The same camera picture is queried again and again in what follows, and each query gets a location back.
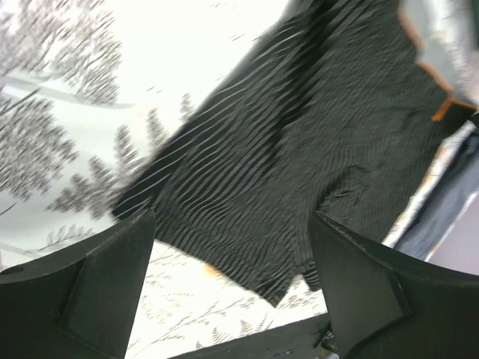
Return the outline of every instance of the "black plastic part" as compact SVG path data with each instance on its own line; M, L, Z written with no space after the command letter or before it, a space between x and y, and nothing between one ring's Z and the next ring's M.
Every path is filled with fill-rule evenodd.
M476 129L479 129L479 112L473 114L470 118L470 121L476 126Z
M124 358L154 230L144 212L0 273L0 358Z
M321 346L330 351L331 353L338 353L338 344L336 343L336 338L324 339L321 342Z
M479 277L416 260L314 212L309 231L341 359L479 358Z
M475 27L475 44L479 46L479 1L469 0L472 9L472 19Z
M311 344L328 321L323 314L171 359L316 359Z
M327 335L327 333L331 330L331 321L329 320L319 331L318 335L317 335L317 339L316 341L314 342L313 344L313 348L317 348L318 346L320 346L321 342L323 341L324 339L324 336Z

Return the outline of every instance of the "striped fabric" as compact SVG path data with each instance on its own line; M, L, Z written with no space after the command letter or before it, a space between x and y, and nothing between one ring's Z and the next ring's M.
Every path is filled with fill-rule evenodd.
M380 242L442 139L472 110L415 65L397 0L304 0L216 89L113 214L156 213L157 239L276 305L303 274L320 210Z

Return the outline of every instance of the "gray surface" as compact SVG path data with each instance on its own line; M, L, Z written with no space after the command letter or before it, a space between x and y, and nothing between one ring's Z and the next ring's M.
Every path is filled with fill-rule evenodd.
M447 234L430 263L479 275L479 196Z
M394 246L397 251L419 260L426 260L449 227L456 221L469 196L477 191L479 187L479 150L476 150L478 137L473 135L467 141L469 148L461 155L461 160L467 163L465 165L462 161L456 163L458 172L448 178L449 182L435 194L421 215L420 222L400 238Z
M407 15L412 26L423 41L423 47L418 49L418 62L428 64L436 70L441 78L451 87L451 95L454 99L472 104L469 98L460 88L460 78L457 69L454 68L451 54L448 53L445 45L438 41L437 36L432 32L434 21L430 6L425 0L404 0L400 3L400 9ZM456 13L454 25L460 29L461 34L467 31L469 13Z

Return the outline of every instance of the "tree pattern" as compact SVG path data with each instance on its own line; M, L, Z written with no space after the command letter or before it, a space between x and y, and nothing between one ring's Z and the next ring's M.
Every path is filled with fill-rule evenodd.
M0 92L0 192L24 201L33 191L44 194L78 156L51 109L34 93L17 99Z
M43 251L58 251L62 248L65 248L73 243L77 243L95 235L96 233L92 228L85 229L84 227L76 227L74 224L70 226L67 230L65 226L61 227L57 231L50 232L46 238L46 246L37 250L41 253Z
M0 14L0 76L62 79L92 103L116 100L121 44L104 0L19 0L15 13L0 0Z
M150 111L147 125L150 130L149 136L154 139L151 145L161 147L161 141L166 139L166 134L156 116L156 109ZM70 186L64 188L46 209L59 212L86 210L92 219L102 218L115 204L125 187L141 173L146 163L145 158L138 156L138 150L132 144L131 134L126 125L118 128L113 148L116 158L115 168L110 168L96 156L90 158L88 162L90 177L74 174L70 178Z
M192 105L192 97L189 93L185 93L183 97L181 98L181 104L180 104L180 113L181 113L181 119L183 122L188 122L190 117L192 116L194 111L193 105Z
M153 152L159 151L168 139L168 133L158 118L158 109L152 108L147 116L148 141Z
M110 31L114 18L104 0L18 0L14 10L6 5L0 0L0 79L22 73L60 79L91 103L115 102L120 42ZM78 156L64 128L54 124L53 102L39 90L19 99L0 88L0 192L23 201L34 191L45 194ZM91 162L96 175L100 165Z
M240 319L239 320L239 326L240 326L239 337L246 337L247 335L265 331L269 329L269 327L271 327L272 323L273 323L272 320L268 321L267 315L263 317L263 320L261 321L259 325L253 325L252 323L248 323L245 320ZM227 342L235 338L233 338L231 334L222 333L217 327L214 327L211 332L211 339L213 341L213 345L216 345L216 344ZM202 349L202 348L206 348L206 345L204 345L200 341L197 341L195 347L196 349Z

